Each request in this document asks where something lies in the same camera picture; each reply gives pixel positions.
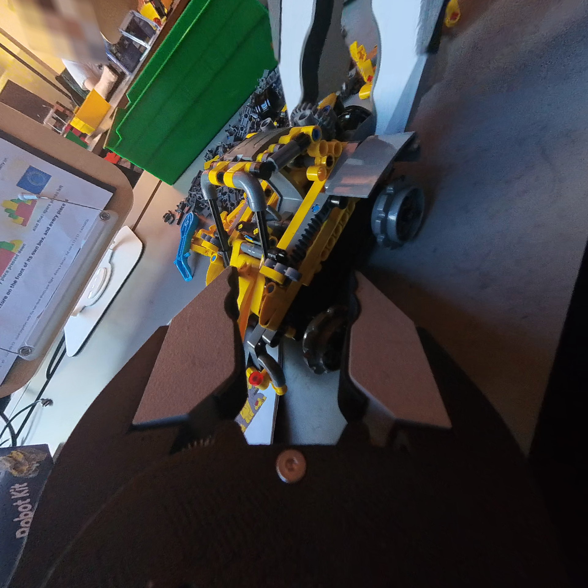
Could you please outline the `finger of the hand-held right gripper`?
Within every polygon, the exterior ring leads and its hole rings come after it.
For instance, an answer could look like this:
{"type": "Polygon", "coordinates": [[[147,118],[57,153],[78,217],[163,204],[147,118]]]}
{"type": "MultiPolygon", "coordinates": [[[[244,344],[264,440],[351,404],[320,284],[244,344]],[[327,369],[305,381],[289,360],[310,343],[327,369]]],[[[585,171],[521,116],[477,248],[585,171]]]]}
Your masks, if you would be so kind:
{"type": "Polygon", "coordinates": [[[439,48],[445,1],[372,1],[378,64],[371,99],[376,135],[403,132],[429,55],[439,48]]]}
{"type": "Polygon", "coordinates": [[[343,1],[267,1],[273,49],[287,105],[316,104],[347,80],[343,1]]]}

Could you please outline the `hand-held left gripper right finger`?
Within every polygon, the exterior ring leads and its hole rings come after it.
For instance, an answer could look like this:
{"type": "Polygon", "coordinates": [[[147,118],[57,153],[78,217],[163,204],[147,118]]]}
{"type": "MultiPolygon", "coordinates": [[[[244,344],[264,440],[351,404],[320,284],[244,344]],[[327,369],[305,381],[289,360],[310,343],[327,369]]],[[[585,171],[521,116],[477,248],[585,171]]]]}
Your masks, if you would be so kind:
{"type": "Polygon", "coordinates": [[[350,283],[337,401],[371,443],[388,443],[407,426],[452,428],[415,324],[359,272],[350,283]]]}

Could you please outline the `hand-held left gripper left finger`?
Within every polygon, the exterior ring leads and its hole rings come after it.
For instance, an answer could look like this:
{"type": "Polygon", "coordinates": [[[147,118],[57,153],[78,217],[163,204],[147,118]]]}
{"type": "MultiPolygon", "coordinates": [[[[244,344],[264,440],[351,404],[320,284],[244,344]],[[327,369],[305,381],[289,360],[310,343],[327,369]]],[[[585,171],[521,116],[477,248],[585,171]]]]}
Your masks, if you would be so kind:
{"type": "Polygon", "coordinates": [[[238,327],[238,271],[229,266],[168,326],[141,402],[137,428],[233,420],[247,399],[238,327]]]}

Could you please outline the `yellow toy brick assembly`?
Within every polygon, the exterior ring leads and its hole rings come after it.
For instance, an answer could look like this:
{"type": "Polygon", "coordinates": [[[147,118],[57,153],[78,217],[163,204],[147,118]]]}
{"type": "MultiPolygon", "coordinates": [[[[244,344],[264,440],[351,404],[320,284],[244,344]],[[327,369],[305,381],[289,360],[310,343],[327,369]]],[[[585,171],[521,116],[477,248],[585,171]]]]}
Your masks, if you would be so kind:
{"type": "Polygon", "coordinates": [[[366,100],[371,97],[376,77],[378,46],[367,51],[364,45],[355,40],[349,45],[349,53],[351,64],[346,91],[350,96],[357,95],[360,100],[366,100]]]}

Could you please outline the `yellow black toy brick vehicle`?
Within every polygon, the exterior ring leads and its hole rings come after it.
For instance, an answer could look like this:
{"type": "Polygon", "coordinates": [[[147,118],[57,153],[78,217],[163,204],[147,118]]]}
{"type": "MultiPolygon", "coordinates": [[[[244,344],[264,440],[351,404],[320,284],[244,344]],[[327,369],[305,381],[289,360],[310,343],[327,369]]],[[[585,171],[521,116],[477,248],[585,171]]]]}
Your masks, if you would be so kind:
{"type": "Polygon", "coordinates": [[[422,190],[405,177],[389,180],[396,162],[418,156],[414,132],[368,135],[373,117],[361,107],[340,116],[326,102],[300,111],[300,123],[250,134],[201,175],[203,198],[230,265],[238,271],[238,325],[247,382],[287,391],[283,368],[270,356],[284,337],[303,335],[315,373],[339,366],[336,341],[345,311],[334,307],[303,327],[296,298],[310,286],[352,213],[367,211],[378,244],[400,247],[423,219],[422,190]]]}

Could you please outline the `pile of black toy bricks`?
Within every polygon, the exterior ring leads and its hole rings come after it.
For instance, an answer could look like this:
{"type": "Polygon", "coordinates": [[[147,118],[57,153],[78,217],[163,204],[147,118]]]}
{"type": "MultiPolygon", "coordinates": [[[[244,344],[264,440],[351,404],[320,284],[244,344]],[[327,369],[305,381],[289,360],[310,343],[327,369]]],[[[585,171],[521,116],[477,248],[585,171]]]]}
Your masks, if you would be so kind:
{"type": "Polygon", "coordinates": [[[175,187],[183,192],[182,199],[174,210],[164,213],[163,221],[170,225],[180,225],[189,212],[201,217],[211,217],[201,190],[201,175],[205,164],[222,158],[250,134],[288,126],[279,70],[265,70],[253,94],[204,147],[177,181],[175,187]]]}

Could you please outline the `paper instruction booklet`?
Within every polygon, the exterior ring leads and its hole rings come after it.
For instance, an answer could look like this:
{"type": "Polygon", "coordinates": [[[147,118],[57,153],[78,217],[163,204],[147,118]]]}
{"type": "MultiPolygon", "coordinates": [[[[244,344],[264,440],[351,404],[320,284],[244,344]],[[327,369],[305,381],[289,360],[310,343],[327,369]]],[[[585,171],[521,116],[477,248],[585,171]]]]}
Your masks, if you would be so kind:
{"type": "Polygon", "coordinates": [[[261,388],[247,383],[247,399],[235,422],[248,444],[270,445],[273,442],[279,396],[271,383],[261,388]]]}

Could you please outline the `teal brick separator tool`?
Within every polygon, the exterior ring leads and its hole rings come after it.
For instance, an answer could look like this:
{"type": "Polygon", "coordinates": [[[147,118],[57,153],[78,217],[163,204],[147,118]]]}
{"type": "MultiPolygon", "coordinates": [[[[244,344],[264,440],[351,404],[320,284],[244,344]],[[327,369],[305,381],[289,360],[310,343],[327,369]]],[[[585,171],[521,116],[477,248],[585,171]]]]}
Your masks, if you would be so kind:
{"type": "Polygon", "coordinates": [[[174,265],[185,282],[191,281],[194,276],[188,259],[191,255],[192,239],[199,229],[199,224],[200,219],[193,212],[186,214],[180,224],[180,239],[174,265]]]}

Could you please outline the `green plastic bin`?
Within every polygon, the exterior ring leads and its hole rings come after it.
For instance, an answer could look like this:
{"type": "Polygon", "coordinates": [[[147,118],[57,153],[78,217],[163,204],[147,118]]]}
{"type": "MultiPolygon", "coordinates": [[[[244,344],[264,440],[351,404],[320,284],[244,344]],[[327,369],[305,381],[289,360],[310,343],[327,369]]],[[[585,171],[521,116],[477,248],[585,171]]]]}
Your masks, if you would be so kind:
{"type": "Polygon", "coordinates": [[[259,1],[190,1],[128,89],[106,147],[172,185],[275,66],[259,1]]]}

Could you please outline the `monitor showing building instructions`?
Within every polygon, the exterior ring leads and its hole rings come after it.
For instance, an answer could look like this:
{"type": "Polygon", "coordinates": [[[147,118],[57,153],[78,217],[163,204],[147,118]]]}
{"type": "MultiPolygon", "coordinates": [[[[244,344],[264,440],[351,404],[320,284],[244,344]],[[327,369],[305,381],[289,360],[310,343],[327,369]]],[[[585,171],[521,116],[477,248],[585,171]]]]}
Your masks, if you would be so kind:
{"type": "Polygon", "coordinates": [[[1,104],[1,397],[30,381],[134,202],[113,164],[1,104]]]}

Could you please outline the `yellow storage bin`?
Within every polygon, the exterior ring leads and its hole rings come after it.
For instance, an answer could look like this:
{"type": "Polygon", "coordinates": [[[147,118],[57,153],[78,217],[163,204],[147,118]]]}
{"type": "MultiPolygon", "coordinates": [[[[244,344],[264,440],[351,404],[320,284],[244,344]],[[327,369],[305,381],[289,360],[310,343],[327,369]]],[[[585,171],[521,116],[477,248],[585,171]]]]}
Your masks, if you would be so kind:
{"type": "Polygon", "coordinates": [[[110,108],[110,103],[93,89],[77,109],[70,125],[83,134],[91,135],[99,128],[110,108]]]}

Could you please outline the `toy kit cardboard box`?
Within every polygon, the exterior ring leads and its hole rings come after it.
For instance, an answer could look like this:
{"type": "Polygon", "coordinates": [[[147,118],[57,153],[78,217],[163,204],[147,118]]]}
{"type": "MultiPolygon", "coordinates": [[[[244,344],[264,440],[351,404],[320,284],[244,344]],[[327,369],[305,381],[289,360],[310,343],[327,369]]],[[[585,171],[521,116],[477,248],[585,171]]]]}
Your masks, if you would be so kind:
{"type": "Polygon", "coordinates": [[[7,587],[53,468],[48,445],[1,448],[1,587],[7,587]]]}

